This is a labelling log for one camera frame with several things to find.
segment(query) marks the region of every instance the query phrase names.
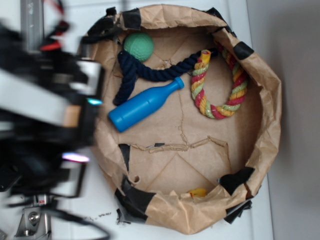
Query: purple light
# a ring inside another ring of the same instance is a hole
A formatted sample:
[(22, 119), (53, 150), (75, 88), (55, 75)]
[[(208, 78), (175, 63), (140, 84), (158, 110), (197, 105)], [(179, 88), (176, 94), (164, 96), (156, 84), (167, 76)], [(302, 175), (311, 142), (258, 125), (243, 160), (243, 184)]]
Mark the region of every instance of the purple light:
[(75, 152), (63, 153), (62, 159), (68, 160), (68, 161), (73, 161), (73, 162), (78, 162), (78, 163), (86, 163), (86, 162), (89, 162), (89, 160), (90, 160), (87, 156), (80, 155)]

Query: white table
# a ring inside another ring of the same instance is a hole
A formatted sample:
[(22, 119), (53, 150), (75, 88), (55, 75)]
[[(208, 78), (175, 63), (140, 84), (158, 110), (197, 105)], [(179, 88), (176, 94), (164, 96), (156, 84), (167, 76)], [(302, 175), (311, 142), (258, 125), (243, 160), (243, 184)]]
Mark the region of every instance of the white table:
[[(85, 34), (92, 24), (105, 15), (105, 9), (116, 6), (118, 11), (123, 10), (120, 1), (108, 0), (67, 0), (68, 20), (72, 29), (66, 35), (65, 49), (76, 52), (80, 37)], [(249, 18), (246, 0), (205, 0), (202, 2), (192, 0), (131, 0), (125, 5), (126, 10), (150, 4), (175, 4), (193, 7), (199, 10), (208, 10), (215, 7), (237, 34), (238, 38), (249, 46), (251, 43)], [(45, 8), (45, 27), (50, 31), (56, 19), (51, 9)], [(104, 226), (112, 234), (113, 240), (273, 240), (271, 209), (269, 200), (268, 179), (264, 179), (259, 194), (252, 200), (252, 209), (245, 210), (241, 218), (233, 224), (224, 220), (212, 227), (194, 234), (183, 235), (177, 231), (162, 227), (117, 222), (117, 202), (99, 169), (99, 166), (88, 149), (83, 150), (91, 157), (82, 188), (82, 196), (75, 199), (65, 199), (60, 202), (60, 208), (71, 213), (86, 217), (87, 220)], [(0, 193), (0, 229), (12, 240), (16, 234), (22, 208), (8, 208), (6, 203), (19, 200), (7, 198), (8, 193)], [(52, 219), (52, 238), (54, 240), (84, 240), (102, 236), (100, 232), (86, 226), (71, 224), (62, 220)]]

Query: red wire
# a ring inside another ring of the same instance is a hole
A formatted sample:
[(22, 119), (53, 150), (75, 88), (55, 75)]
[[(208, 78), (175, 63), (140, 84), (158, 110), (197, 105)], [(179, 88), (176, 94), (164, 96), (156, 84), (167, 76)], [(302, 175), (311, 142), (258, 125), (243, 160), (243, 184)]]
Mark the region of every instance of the red wire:
[(55, 1), (53, 1), (53, 0), (43, 0), (43, 1), (44, 1), (44, 2), (47, 1), (49, 4), (51, 4), (52, 6), (54, 6), (54, 7), (58, 10), (58, 12), (60, 12), (60, 14), (61, 14), (62, 16), (65, 15), (64, 9), (63, 9), (62, 6), (61, 6), (60, 4), (58, 4), (57, 2), (55, 2)]
[[(60, 1), (55, 1), (55, 0), (43, 0), (43, 2), (44, 1), (47, 1), (56, 10), (58, 10), (58, 12), (62, 15), (61, 21), (63, 21), (63, 17), (65, 15), (65, 11), (64, 11), (64, 9), (62, 7), (62, 3)], [(62, 36), (63, 34), (64, 34), (63, 31), (57, 31), (57, 32), (54, 33), (55, 36)], [(61, 47), (62, 47), (61, 43), (58, 40), (56, 40), (51, 44), (44, 45), (44, 46), (40, 47), (40, 50), (41, 51), (52, 51), (52, 50), (60, 49)]]

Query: blue led light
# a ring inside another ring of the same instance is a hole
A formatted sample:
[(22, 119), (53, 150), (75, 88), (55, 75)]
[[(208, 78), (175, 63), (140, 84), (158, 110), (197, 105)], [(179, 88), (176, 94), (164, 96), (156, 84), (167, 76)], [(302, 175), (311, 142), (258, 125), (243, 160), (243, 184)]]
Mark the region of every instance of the blue led light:
[(101, 105), (103, 102), (99, 99), (87, 98), (88, 103), (91, 105)]

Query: bottle cap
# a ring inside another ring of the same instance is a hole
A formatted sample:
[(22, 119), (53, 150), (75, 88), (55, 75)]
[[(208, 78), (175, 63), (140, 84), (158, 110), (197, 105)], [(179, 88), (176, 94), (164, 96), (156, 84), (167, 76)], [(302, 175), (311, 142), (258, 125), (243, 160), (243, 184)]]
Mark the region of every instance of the bottle cap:
[(185, 84), (184, 81), (182, 81), (181, 77), (177, 76), (174, 81), (176, 81), (179, 84), (179, 89), (183, 89)]

